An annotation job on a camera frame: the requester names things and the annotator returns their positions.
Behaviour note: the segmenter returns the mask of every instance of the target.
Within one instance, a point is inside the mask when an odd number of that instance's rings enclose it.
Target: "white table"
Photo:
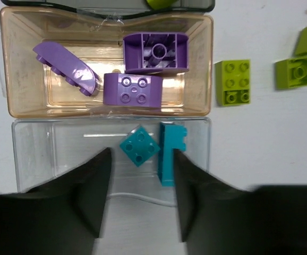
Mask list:
[[[307,183],[307,87],[275,91],[273,74],[307,26],[307,0],[218,0],[211,15],[214,63],[250,58],[252,82],[239,107],[218,107],[213,86],[211,172],[239,188]],[[0,192],[16,191],[12,121],[0,85]]]

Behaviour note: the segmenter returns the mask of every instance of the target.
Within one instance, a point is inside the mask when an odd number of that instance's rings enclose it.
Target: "purple toy block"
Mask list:
[[[99,92],[99,76],[83,61],[54,41],[44,41],[33,48],[37,60],[51,67],[51,70],[65,77],[72,86],[80,88],[86,96]]]
[[[104,74],[105,105],[161,107],[163,78],[123,73]]]
[[[142,32],[125,36],[125,73],[187,72],[188,39],[184,33]]]

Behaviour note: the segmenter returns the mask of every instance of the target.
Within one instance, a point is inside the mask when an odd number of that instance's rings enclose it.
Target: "curved purple block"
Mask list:
[[[124,73],[104,74],[105,105],[160,108],[163,78]]]
[[[183,73],[189,70],[188,36],[142,32],[123,38],[125,73]]]
[[[65,77],[65,80],[86,96],[99,92],[99,76],[83,61],[73,55],[61,44],[54,41],[44,41],[33,48],[37,60],[46,64],[51,70]]]

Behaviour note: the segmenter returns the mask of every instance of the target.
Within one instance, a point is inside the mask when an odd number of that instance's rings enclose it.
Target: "orange tinted bin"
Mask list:
[[[207,15],[171,13],[122,21],[53,8],[5,7],[0,22],[8,111],[13,117],[205,116],[210,112],[213,21]],[[104,73],[124,72],[123,37],[143,31],[186,33],[189,71],[164,76],[159,109],[103,105]],[[65,46],[101,77],[97,95],[83,95],[36,60],[32,49],[46,40]]]

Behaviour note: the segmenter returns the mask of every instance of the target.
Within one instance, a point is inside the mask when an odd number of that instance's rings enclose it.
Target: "clear plastic container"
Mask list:
[[[187,128],[186,155],[209,169],[210,120],[192,118],[74,118],[16,120],[12,125],[18,189],[26,191],[81,165],[104,147],[114,149],[109,193],[134,193],[173,205],[174,188],[162,187],[155,154],[136,167],[119,144],[138,125],[156,141],[160,121]],[[97,254],[184,254],[174,207],[127,197],[108,199]]]
[[[162,14],[131,20],[102,20],[40,7],[6,7],[0,12],[8,110],[16,118],[141,114],[205,116],[210,112],[213,22],[200,14]],[[165,76],[162,107],[103,105],[103,87],[87,97],[36,60],[32,51],[44,40],[63,44],[103,81],[123,72],[125,35],[141,31],[185,32],[189,72]]]

